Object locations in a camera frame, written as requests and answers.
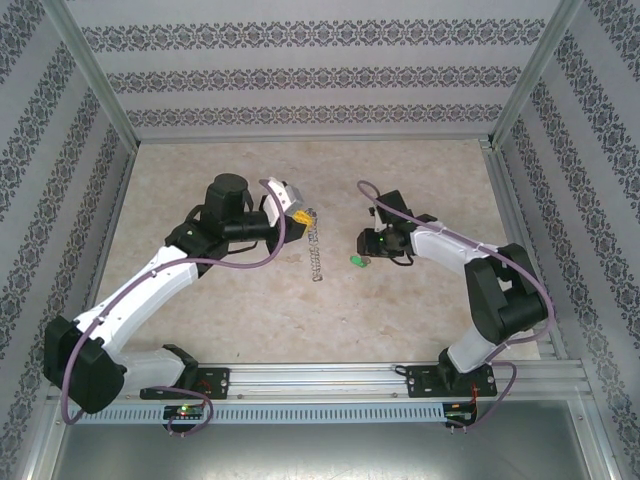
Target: patterned wallpaper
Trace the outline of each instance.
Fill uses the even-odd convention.
[[[44,326],[90,302],[128,152],[42,6],[0,0],[0,478],[42,405]]]
[[[569,354],[623,478],[640,478],[640,16],[585,1],[503,155]]]
[[[491,132],[558,0],[76,0],[140,138]]]

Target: white robotic arm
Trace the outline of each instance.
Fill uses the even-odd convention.
[[[397,190],[380,195],[377,201],[412,217]],[[486,251],[459,240],[460,234],[448,235],[442,222],[430,215],[417,217],[430,228],[417,226],[377,206],[370,209],[374,228],[365,229],[358,237],[361,256],[395,260],[412,256],[438,262],[465,277],[471,307],[472,326],[462,338],[445,349],[438,366],[448,386],[461,375],[481,367],[509,338],[529,330],[547,317],[544,301],[534,286],[519,272],[502,264]],[[498,248],[482,247],[499,253],[533,275],[533,267],[524,248],[510,244]]]
[[[284,242],[301,238],[310,217],[299,210],[302,199],[294,187],[271,178],[269,188],[281,202],[285,214]],[[153,352],[122,353],[131,335],[171,297],[204,275],[211,265],[184,262],[188,258],[220,260],[233,242],[264,240],[273,251],[280,236],[279,209],[271,196],[263,197],[260,209],[253,211],[253,201],[245,179],[237,175],[216,177],[205,203],[196,207],[184,223],[165,239],[152,260],[113,295],[72,322],[62,317],[52,320],[45,331],[45,376],[61,387],[67,361],[80,336],[94,320],[89,338],[80,349],[72,370],[69,396],[88,413],[106,407],[119,394],[138,393],[156,386],[179,385],[190,388],[193,366],[197,362],[175,345],[165,345]],[[176,265],[160,268],[169,262]],[[148,278],[133,283],[143,275]],[[119,301],[102,312],[116,298]]]

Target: wire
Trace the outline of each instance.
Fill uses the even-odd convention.
[[[184,219],[185,222],[190,222],[191,220],[193,220],[197,214],[202,212],[202,209],[204,208],[204,205],[196,205],[195,207],[193,207],[191,209],[191,211],[187,214],[186,218]]]
[[[209,406],[209,411],[207,412],[207,417],[202,422],[200,422],[195,427],[193,427],[191,430],[188,430],[186,432],[176,432],[175,430],[173,430],[171,428],[171,425],[173,425],[173,421],[178,417],[173,416],[173,417],[169,418],[169,422],[167,423],[167,431],[169,432],[169,435],[171,435],[171,436],[173,436],[175,434],[175,435],[179,435],[180,437],[184,438],[184,437],[188,437],[189,435],[193,435],[194,433],[197,433],[200,430],[202,430],[204,427],[206,427],[209,424],[209,422],[211,421],[211,419],[213,418],[213,402],[204,393],[194,392],[192,390],[185,390],[183,388],[176,388],[176,387],[151,387],[151,388],[153,390],[162,390],[164,392],[181,393],[183,395],[190,395],[192,397],[198,397],[198,398],[202,399],[202,406],[203,407],[205,405]]]
[[[471,404],[473,405],[473,412],[471,415],[478,411],[478,387],[475,383],[471,384]]]
[[[202,385],[205,388],[205,392],[211,392],[211,384],[206,380],[200,380],[198,383],[196,383],[196,386],[198,385]]]
[[[396,365],[393,371],[398,375],[402,375],[403,377],[407,376],[407,367],[404,367],[402,365]]]
[[[258,246],[258,242],[254,242],[253,245],[249,245],[248,247],[238,248],[237,250],[229,250],[227,255],[236,255],[238,253],[248,252],[249,250],[253,250]]]
[[[446,423],[451,423],[457,427],[460,427],[465,433],[467,433],[478,428],[480,425],[482,425],[484,422],[486,422],[489,418],[491,418],[496,413],[496,410],[498,409],[502,401],[505,399],[505,397],[509,395],[511,388],[513,387],[513,384],[516,381],[516,378],[518,376],[518,367],[516,367],[514,363],[507,362],[507,361],[493,362],[492,365],[498,366],[498,367],[511,367],[511,370],[513,373],[511,374],[509,383],[507,383],[507,386],[504,387],[504,390],[502,390],[502,393],[500,394],[498,399],[495,402],[493,402],[493,405],[491,406],[491,408],[489,408],[489,410],[487,410],[487,413],[485,413],[482,417],[480,417],[480,419],[477,422],[472,423],[471,425],[464,425],[463,423],[460,423],[456,420],[451,420],[449,418],[446,420]]]
[[[410,267],[411,265],[413,265],[413,257],[411,255],[409,255],[408,253],[407,253],[407,260],[409,260],[409,261],[407,263],[399,262],[398,260],[396,260],[393,257],[389,257],[389,260],[391,260],[393,263],[395,263],[399,267]]]
[[[167,268],[175,267],[176,265],[181,265],[184,263],[217,265],[220,267],[249,270],[253,268],[260,268],[268,264],[269,262],[271,262],[274,258],[276,258],[278,253],[280,253],[280,250],[282,250],[282,246],[284,245],[284,239],[285,239],[285,233],[286,233],[285,230],[287,228],[287,224],[285,221],[285,214],[284,214],[284,210],[282,209],[282,204],[280,203],[280,200],[278,199],[276,192],[274,192],[273,189],[269,186],[269,181],[262,179],[260,180],[260,185],[262,185],[267,190],[269,195],[271,195],[271,197],[273,197],[273,199],[275,200],[274,203],[276,205],[276,209],[278,210],[278,215],[279,215],[278,222],[280,226],[280,231],[278,235],[278,243],[276,243],[276,246],[271,252],[271,254],[269,254],[267,258],[264,258],[263,260],[260,260],[259,262],[254,262],[254,263],[232,263],[232,262],[225,262],[223,260],[214,260],[212,258],[181,258],[178,260],[173,260],[171,262],[167,262],[162,265],[159,265],[155,269],[152,269],[144,273],[143,275],[140,275],[138,278],[132,281],[126,288],[123,288],[122,291],[118,295],[116,295],[114,299],[111,300],[111,302],[109,302],[109,304],[106,307],[104,307],[104,309],[102,309],[100,313],[98,313],[96,318],[93,319],[93,322],[91,323],[91,325],[89,325],[87,330],[80,336],[80,339],[78,340],[78,342],[73,347],[73,350],[71,351],[71,355],[69,355],[69,360],[67,361],[67,366],[65,367],[64,376],[62,378],[62,388],[61,388],[61,396],[60,396],[60,410],[61,410],[60,413],[62,416],[62,420],[67,425],[73,425],[77,423],[78,420],[80,420],[80,418],[82,417],[82,414],[84,413],[83,410],[80,410],[73,418],[69,417],[69,387],[71,385],[71,373],[73,372],[73,367],[75,366],[78,355],[80,354],[80,350],[82,349],[86,341],[89,339],[91,334],[94,332],[94,330],[98,328],[99,325],[102,325],[102,323],[104,323],[105,319],[107,318],[111,310],[113,310],[116,307],[116,305],[118,305],[118,303],[120,303],[127,295],[129,295],[138,285],[140,285],[142,282],[145,282],[150,278],[155,277],[159,272],[166,270]],[[190,390],[185,390],[185,392],[189,392],[189,395],[195,395],[197,397],[200,397],[200,393],[198,392],[192,392]]]

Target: beige floor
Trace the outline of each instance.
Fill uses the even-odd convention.
[[[100,299],[141,268],[222,172],[296,185],[318,213],[323,280],[314,282],[309,243],[286,245],[259,270],[212,269],[170,300],[126,349],[175,343],[201,362],[382,362],[435,360],[470,325],[464,279],[435,262],[400,268],[349,262],[371,226],[364,178],[399,189],[415,214],[503,245],[504,231],[475,140],[143,145],[104,275]],[[252,261],[259,249],[232,257]],[[511,358],[537,359],[535,344]]]

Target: purple cable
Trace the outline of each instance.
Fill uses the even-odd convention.
[[[384,210],[386,210],[386,211],[388,211],[390,213],[393,213],[394,215],[397,215],[400,218],[404,218],[405,220],[407,220],[409,222],[413,222],[416,225],[424,227],[427,230],[431,230],[432,232],[435,232],[435,233],[441,233],[443,235],[447,235],[447,236],[449,236],[449,237],[451,237],[451,238],[453,238],[455,240],[458,240],[461,243],[464,243],[465,245],[468,245],[468,246],[470,246],[470,247],[472,247],[474,249],[480,250],[483,253],[491,255],[492,257],[500,260],[505,265],[513,268],[518,273],[520,273],[524,278],[526,278],[535,287],[535,289],[538,291],[538,293],[540,293],[540,296],[542,297],[542,299],[543,299],[543,301],[544,301],[544,303],[545,303],[545,305],[547,307],[547,312],[548,312],[548,315],[549,315],[549,319],[547,320],[547,323],[546,323],[545,327],[540,332],[538,332],[538,333],[536,333],[534,335],[531,335],[529,337],[526,337],[526,338],[515,338],[515,339],[512,339],[512,340],[507,340],[506,342],[502,343],[495,351],[493,351],[485,359],[486,362],[491,362],[491,360],[493,360],[508,345],[516,344],[516,343],[533,342],[535,340],[538,340],[539,338],[541,338],[541,337],[545,336],[546,334],[548,334],[549,331],[551,330],[551,328],[553,327],[553,325],[555,325],[556,317],[555,317],[555,310],[553,309],[553,302],[551,301],[551,297],[549,297],[549,294],[547,293],[545,288],[542,286],[542,284],[540,282],[538,282],[538,280],[533,275],[531,275],[529,272],[527,272],[520,265],[518,265],[517,263],[509,260],[504,255],[500,255],[498,252],[494,252],[493,250],[485,247],[483,244],[481,244],[479,242],[476,242],[475,240],[471,240],[470,238],[465,237],[464,235],[460,235],[459,233],[453,232],[453,231],[448,230],[446,228],[434,227],[433,225],[430,225],[428,223],[422,222],[422,221],[418,220],[417,218],[414,218],[414,217],[412,217],[410,215],[402,213],[399,210],[396,210],[395,208],[391,208],[391,207],[385,205],[384,203],[380,202],[379,200],[374,198],[371,194],[369,194],[369,193],[367,193],[365,191],[364,187],[369,187],[373,191],[375,191],[376,193],[379,193],[378,188],[375,185],[373,185],[372,183],[367,182],[366,180],[360,180],[357,185],[358,185],[358,190],[360,190],[360,192],[362,192],[362,194],[365,197],[367,197],[369,200],[371,200],[378,207],[380,207],[380,208],[382,208],[382,209],[384,209]],[[496,408],[498,408],[500,403],[507,396],[507,394],[509,393],[509,390],[511,390],[511,387],[513,386],[514,382],[516,381],[516,377],[518,375],[518,368],[515,366],[515,364],[513,364],[511,362],[492,362],[492,364],[493,365],[498,365],[498,366],[510,366],[513,369],[513,375],[511,376],[511,380],[509,380],[509,383],[507,384],[505,389],[502,391],[502,393],[500,394],[498,399],[495,401],[493,406],[487,411],[487,413],[485,413],[482,416],[482,418],[480,418],[480,420],[478,420],[473,425],[467,427],[467,430],[471,430],[471,429],[477,427],[478,425],[481,425],[488,417],[491,417],[494,414],[494,412],[496,411]]]
[[[223,260],[213,260],[211,258],[181,258],[179,260],[173,260],[171,262],[163,263],[162,265],[159,265],[157,268],[149,270],[148,272],[146,272],[145,274],[141,275],[140,277],[136,278],[133,282],[131,282],[131,284],[129,284],[126,288],[124,288],[122,292],[120,292],[113,300],[111,300],[111,302],[109,302],[109,304],[106,307],[104,307],[104,309],[102,309],[102,311],[98,314],[98,316],[93,320],[93,323],[82,334],[82,336],[76,343],[75,347],[73,347],[73,350],[71,351],[71,355],[69,355],[69,360],[67,361],[67,366],[64,370],[64,376],[62,378],[62,388],[61,388],[61,395],[60,395],[60,409],[61,409],[62,420],[64,421],[64,423],[66,423],[67,425],[73,425],[78,420],[80,420],[80,417],[82,417],[82,414],[84,413],[84,411],[80,410],[73,418],[69,417],[69,386],[71,384],[71,372],[73,371],[73,367],[76,363],[78,355],[80,354],[80,350],[86,343],[89,336],[93,333],[93,331],[96,328],[98,328],[98,326],[102,324],[102,322],[104,322],[104,319],[107,317],[107,315],[109,315],[111,310],[113,310],[115,306],[118,305],[118,303],[120,303],[123,298],[129,295],[138,285],[148,280],[149,278],[155,277],[159,272],[166,270],[167,268],[175,267],[176,265],[181,265],[183,263],[217,265],[219,267],[249,270],[253,268],[262,267],[267,263],[271,262],[274,258],[276,258],[278,253],[280,253],[280,250],[282,250],[282,246],[284,245],[284,236],[287,228],[287,224],[284,218],[285,214],[284,214],[284,210],[282,209],[282,204],[280,203],[280,200],[278,199],[276,192],[274,192],[273,189],[269,186],[269,181],[262,179],[260,180],[260,185],[266,188],[269,195],[271,195],[271,197],[273,197],[273,199],[275,200],[276,209],[278,210],[278,214],[279,214],[278,222],[280,224],[280,232],[278,236],[278,243],[276,243],[276,246],[271,252],[271,254],[267,258],[254,263],[231,263],[231,262],[225,262]],[[153,388],[156,388],[157,390],[161,390],[161,389],[169,389],[173,387],[153,387]],[[183,390],[182,392],[178,392],[178,393],[184,393],[184,392],[187,392],[189,395],[194,395],[196,397],[202,398],[200,393],[192,392],[190,390]],[[211,415],[213,415],[213,405],[211,406]],[[196,428],[197,427],[194,427],[192,430],[190,430],[190,432],[193,432],[193,430],[195,431],[200,430],[200,429],[196,430]]]
[[[496,413],[498,406],[502,403],[505,397],[509,395],[511,388],[513,387],[513,384],[516,382],[516,377],[518,376],[518,367],[516,367],[514,363],[506,362],[506,361],[497,361],[497,362],[493,362],[493,365],[496,365],[498,367],[511,367],[511,370],[513,373],[511,374],[509,383],[507,383],[507,386],[504,387],[504,390],[502,390],[502,393],[500,394],[498,399],[493,403],[491,408],[487,410],[487,413],[485,413],[482,417],[480,417],[480,420],[478,420],[476,423],[473,423],[469,426],[464,425],[456,420],[447,419],[448,423],[452,423],[453,425],[457,425],[458,427],[464,428],[465,433],[472,431],[474,428],[478,428],[480,425],[486,422],[489,418],[491,418],[493,414]]]
[[[545,335],[547,335],[551,331],[553,326],[556,324],[556,316],[555,316],[555,310],[553,309],[553,302],[551,301],[551,297],[549,297],[549,294],[547,293],[545,288],[538,281],[538,279],[536,279],[536,277],[531,275],[529,272],[527,272],[524,268],[522,268],[517,263],[515,263],[512,260],[509,260],[508,258],[506,258],[504,255],[500,255],[498,252],[495,252],[495,251],[491,250],[490,248],[485,247],[482,243],[476,242],[475,240],[471,240],[470,238],[467,238],[464,235],[460,235],[459,233],[456,233],[456,232],[454,232],[452,230],[449,230],[446,227],[445,228],[434,227],[433,225],[430,225],[428,223],[422,222],[422,221],[418,220],[417,218],[414,218],[414,217],[412,217],[410,215],[402,213],[399,210],[396,210],[395,208],[391,208],[391,207],[385,205],[384,203],[382,203],[379,200],[375,199],[371,194],[367,193],[365,191],[365,189],[363,188],[365,186],[373,189],[376,192],[379,191],[378,188],[375,185],[373,185],[372,183],[367,182],[366,180],[360,180],[358,182],[358,190],[360,190],[365,197],[367,197],[369,200],[371,200],[378,207],[382,208],[383,210],[386,210],[387,212],[393,213],[394,215],[397,215],[400,218],[404,218],[405,220],[407,220],[409,222],[413,222],[416,225],[424,227],[427,230],[431,230],[432,232],[435,232],[435,233],[441,233],[441,234],[446,235],[446,236],[448,236],[450,238],[453,238],[454,240],[457,240],[457,241],[459,241],[461,243],[464,243],[465,245],[468,245],[468,246],[470,246],[470,247],[472,247],[474,249],[480,250],[482,253],[486,253],[487,255],[491,255],[492,257],[500,260],[502,263],[504,263],[505,265],[513,268],[516,272],[521,274],[538,291],[538,293],[542,297],[542,300],[545,303],[545,306],[547,308],[547,312],[548,312],[548,315],[549,315],[549,318],[548,318],[547,323],[544,326],[544,328],[542,330],[540,330],[538,333],[535,333],[535,334],[533,334],[533,335],[531,335],[529,337],[526,337],[526,338],[513,338],[513,339],[510,339],[510,340],[507,340],[502,345],[500,345],[500,347],[498,347],[498,349],[496,349],[491,355],[489,355],[487,357],[486,361],[491,361],[496,355],[498,355],[500,352],[502,352],[502,350],[504,350],[508,345],[515,345],[515,344],[518,344],[518,343],[533,342],[534,340],[538,340],[538,339],[544,337]]]

